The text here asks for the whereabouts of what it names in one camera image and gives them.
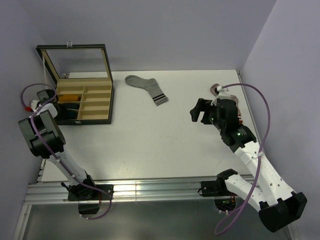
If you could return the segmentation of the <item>mustard yellow sock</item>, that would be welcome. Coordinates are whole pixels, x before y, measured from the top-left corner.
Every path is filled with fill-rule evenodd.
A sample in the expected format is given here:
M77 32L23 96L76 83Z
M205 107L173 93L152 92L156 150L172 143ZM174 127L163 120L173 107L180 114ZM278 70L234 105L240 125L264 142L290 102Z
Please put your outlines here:
M76 94L63 94L58 97L59 102L79 102L81 96Z

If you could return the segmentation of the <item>navy santa sock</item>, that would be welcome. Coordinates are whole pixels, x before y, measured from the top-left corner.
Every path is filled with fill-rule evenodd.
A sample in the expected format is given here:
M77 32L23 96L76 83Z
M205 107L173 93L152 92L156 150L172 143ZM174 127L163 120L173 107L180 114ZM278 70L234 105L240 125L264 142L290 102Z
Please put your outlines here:
M80 105L78 103L65 103L63 104L66 109L79 110Z

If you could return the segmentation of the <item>dark green reindeer sock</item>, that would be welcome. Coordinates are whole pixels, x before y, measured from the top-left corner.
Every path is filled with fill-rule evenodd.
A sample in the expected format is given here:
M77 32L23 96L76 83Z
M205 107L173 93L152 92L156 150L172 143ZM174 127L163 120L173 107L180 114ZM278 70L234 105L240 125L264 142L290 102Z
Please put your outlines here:
M78 117L78 112L72 109L67 109L64 115L66 120L76 120Z

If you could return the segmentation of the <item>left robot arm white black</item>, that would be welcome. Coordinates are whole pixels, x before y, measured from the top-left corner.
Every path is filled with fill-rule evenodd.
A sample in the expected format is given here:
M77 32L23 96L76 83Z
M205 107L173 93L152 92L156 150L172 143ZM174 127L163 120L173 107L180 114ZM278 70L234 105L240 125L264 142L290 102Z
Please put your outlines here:
M18 122L20 131L30 152L53 163L67 178L69 185L61 185L78 198L91 200L96 197L98 188L91 176L69 155L64 145L66 140L58 127L55 102L58 100L54 89L37 93L39 104L31 109L31 116Z

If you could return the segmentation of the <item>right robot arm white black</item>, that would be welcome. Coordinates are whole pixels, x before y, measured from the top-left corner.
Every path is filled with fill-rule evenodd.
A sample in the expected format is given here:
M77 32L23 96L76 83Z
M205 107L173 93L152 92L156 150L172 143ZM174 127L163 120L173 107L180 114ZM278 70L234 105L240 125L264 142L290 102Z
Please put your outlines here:
M202 196L215 197L233 193L258 212L262 224L272 233L298 220L307 204L302 192L296 193L277 173L268 158L259 151L260 144L255 135L240 123L235 101L218 99L216 103L200 98L190 110L191 120L197 122L203 113L201 123L214 125L222 141L245 164L250 173L257 177L258 186L243 179L235 170L227 169L217 175L214 181L201 183Z

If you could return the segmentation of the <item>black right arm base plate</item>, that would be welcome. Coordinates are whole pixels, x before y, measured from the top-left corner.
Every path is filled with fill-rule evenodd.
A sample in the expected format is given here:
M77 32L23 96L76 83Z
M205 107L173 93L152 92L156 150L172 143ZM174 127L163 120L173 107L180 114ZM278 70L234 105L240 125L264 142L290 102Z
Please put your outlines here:
M226 194L225 189L217 180L208 180L200 182L198 194L202 197L220 197Z

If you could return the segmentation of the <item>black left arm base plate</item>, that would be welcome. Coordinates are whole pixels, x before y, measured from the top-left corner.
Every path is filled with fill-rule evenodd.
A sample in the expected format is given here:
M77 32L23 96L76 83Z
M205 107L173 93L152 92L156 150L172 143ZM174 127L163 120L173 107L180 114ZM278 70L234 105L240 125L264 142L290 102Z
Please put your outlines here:
M113 198L114 186L112 184L98 184L94 188L99 190L94 190L87 188L81 184L70 186L68 190L67 200L69 202L78 201L108 201Z

